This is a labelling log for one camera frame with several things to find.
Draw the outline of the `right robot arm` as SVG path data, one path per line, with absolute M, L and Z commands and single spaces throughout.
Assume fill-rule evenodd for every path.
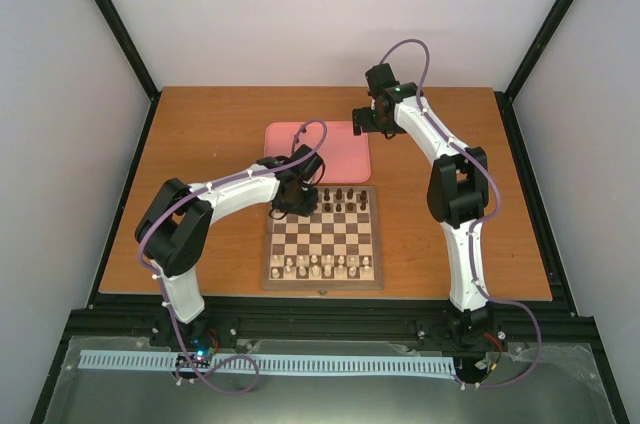
M 365 77 L 372 103 L 352 111 L 353 131 L 387 139 L 407 134 L 431 164 L 426 202 L 443 230 L 450 268 L 448 337 L 454 346 L 469 348 L 492 320 L 482 256 L 481 219 L 489 204 L 486 153 L 455 137 L 419 86 L 400 83 L 389 64 L 373 66 Z

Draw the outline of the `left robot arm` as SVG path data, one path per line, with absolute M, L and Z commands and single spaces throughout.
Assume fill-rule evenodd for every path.
M 318 152 L 302 145 L 289 157 L 265 157 L 214 181 L 187 185 L 173 178 L 161 186 L 134 233 L 137 259 L 160 282 L 163 306 L 175 318 L 172 332 L 184 345 L 197 346 L 208 334 L 195 266 L 209 228 L 263 203 L 283 216 L 311 216 L 319 200 L 312 180 L 324 170 Z

